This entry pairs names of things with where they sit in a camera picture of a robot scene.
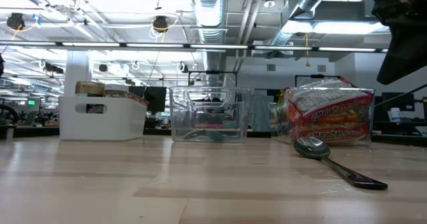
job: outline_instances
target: fluorescent light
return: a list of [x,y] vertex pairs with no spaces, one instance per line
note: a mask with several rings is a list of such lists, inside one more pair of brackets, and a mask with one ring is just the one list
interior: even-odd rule
[[2,97],[5,100],[10,100],[10,101],[26,101],[27,98],[18,98],[18,97]]
[[64,46],[72,47],[119,47],[119,43],[62,43]]
[[378,23],[352,21],[321,21],[313,27],[314,33],[325,34],[369,34],[384,26]]
[[0,41],[0,45],[49,46],[56,45],[56,43],[48,41]]
[[272,51],[311,51],[312,47],[277,47],[277,46],[255,46],[257,50],[272,50]]
[[31,83],[27,80],[11,77],[10,80],[18,85],[31,85]]
[[50,79],[50,78],[60,78],[60,79],[64,79],[64,76],[55,76],[55,77],[49,77],[49,76],[32,76],[32,75],[17,75],[16,78],[14,76],[3,76],[3,77],[8,77],[12,80],[15,81],[19,81],[19,78],[28,78],[28,79]]
[[104,76],[99,76],[99,77],[92,77],[92,79],[99,79],[99,80],[123,80],[124,77],[104,77]]
[[168,43],[128,43],[128,47],[147,47],[147,48],[156,48],[156,47],[167,47],[167,48],[182,48],[182,44],[168,44]]
[[165,81],[188,81],[188,79],[186,79],[186,78],[165,78]]
[[374,52],[374,48],[344,48],[344,47],[319,47],[319,51],[357,51]]
[[205,49],[247,49],[247,45],[208,45],[208,44],[192,44],[191,48],[205,48]]
[[8,70],[8,69],[5,69],[3,72],[8,73],[8,74],[12,74],[12,75],[18,75],[18,73],[16,71],[12,71],[12,70]]
[[283,27],[283,33],[311,33],[312,24],[303,21],[288,21]]
[[43,105],[58,105],[58,103],[47,103],[45,101],[42,101],[41,104],[43,104]]

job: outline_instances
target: instant noodle package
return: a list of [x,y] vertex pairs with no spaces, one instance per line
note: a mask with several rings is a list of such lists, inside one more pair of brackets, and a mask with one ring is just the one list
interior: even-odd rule
[[326,143],[367,141],[373,100],[373,89],[359,89],[345,79],[288,88],[283,104],[274,108],[276,113],[283,109],[288,120],[275,136],[285,135],[290,141],[312,136]]

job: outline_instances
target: plastic storage container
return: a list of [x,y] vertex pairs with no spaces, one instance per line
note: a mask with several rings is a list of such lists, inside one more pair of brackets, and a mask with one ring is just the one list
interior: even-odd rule
[[240,87],[171,87],[174,141],[244,142],[251,90]]
[[312,136],[330,145],[369,145],[374,97],[373,89],[341,80],[288,89],[270,108],[272,137],[289,144]]

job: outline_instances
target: spoon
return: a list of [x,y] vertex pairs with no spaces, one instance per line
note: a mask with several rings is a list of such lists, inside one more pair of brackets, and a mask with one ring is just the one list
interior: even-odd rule
[[388,188],[388,185],[385,183],[365,177],[329,159],[328,157],[331,153],[329,147],[315,137],[299,138],[294,144],[294,149],[304,157],[319,161],[324,160],[336,173],[354,187],[372,190],[385,190]]

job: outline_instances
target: ceiling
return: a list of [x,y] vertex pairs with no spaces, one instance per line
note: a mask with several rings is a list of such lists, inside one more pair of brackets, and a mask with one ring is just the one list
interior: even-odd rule
[[[256,13],[252,3],[250,14]],[[281,28],[281,13],[287,0],[274,0],[273,7],[260,8],[255,18],[255,26],[248,34],[248,43],[271,39]],[[247,0],[226,0],[226,43],[238,42],[242,19]],[[324,0],[316,9],[314,20],[319,21],[375,21],[370,16],[372,0]],[[25,32],[15,33],[6,26],[11,13],[24,14]],[[152,21],[158,15],[165,15],[169,26],[164,36],[155,38],[150,34]],[[308,33],[294,35],[293,45],[316,47],[367,47],[388,48],[390,34],[387,31],[368,35],[339,35],[327,33]],[[94,42],[164,42],[199,43],[199,31],[192,0],[0,0],[0,40],[16,41],[94,41]],[[67,50],[30,49],[23,47],[0,46],[6,60],[6,73],[11,75],[43,76],[50,75],[41,68],[51,63],[66,71]],[[227,52],[234,56],[234,51]],[[345,53],[310,53],[310,57],[325,57],[335,62]],[[163,77],[171,81],[150,81],[149,85],[186,85],[177,79],[187,78],[187,74],[177,70],[183,63],[189,70],[204,71],[203,54],[196,52],[158,52],[158,51],[91,51],[94,76],[106,83],[122,83],[122,80],[102,80],[101,77],[114,77],[115,73],[99,71],[100,64],[129,65],[129,78]],[[294,52],[285,58],[305,57],[305,52]],[[226,71],[232,71],[228,65]],[[63,78],[31,79],[32,85],[61,88]],[[16,87],[17,82],[3,81],[3,85]]]

